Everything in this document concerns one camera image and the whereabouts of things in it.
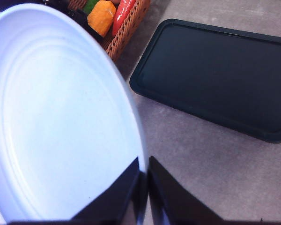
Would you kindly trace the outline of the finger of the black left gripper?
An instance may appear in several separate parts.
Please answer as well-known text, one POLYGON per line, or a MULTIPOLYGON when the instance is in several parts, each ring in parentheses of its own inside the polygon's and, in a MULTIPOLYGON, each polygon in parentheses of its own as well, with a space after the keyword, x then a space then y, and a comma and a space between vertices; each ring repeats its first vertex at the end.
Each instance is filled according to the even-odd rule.
POLYGON ((97 42, 102 42, 103 37, 99 35, 91 26, 88 24, 87 15, 84 11, 77 9, 69 9, 67 15, 78 23, 83 29, 86 30, 97 42))

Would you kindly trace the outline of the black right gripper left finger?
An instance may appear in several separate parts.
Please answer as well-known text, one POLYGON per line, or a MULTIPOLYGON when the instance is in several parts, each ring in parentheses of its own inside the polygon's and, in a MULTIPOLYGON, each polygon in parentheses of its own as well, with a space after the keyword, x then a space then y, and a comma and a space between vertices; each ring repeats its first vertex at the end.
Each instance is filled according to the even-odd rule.
POLYGON ((139 159, 90 204, 69 220, 22 220, 10 225, 142 225, 145 217, 148 188, 139 159))

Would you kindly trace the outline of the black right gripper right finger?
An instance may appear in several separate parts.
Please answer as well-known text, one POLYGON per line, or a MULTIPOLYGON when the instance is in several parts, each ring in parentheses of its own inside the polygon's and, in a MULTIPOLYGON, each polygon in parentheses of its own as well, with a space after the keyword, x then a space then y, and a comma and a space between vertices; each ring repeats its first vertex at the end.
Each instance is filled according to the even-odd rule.
POLYGON ((281 225, 281 221, 225 220, 188 192, 154 157, 148 190, 155 225, 281 225))

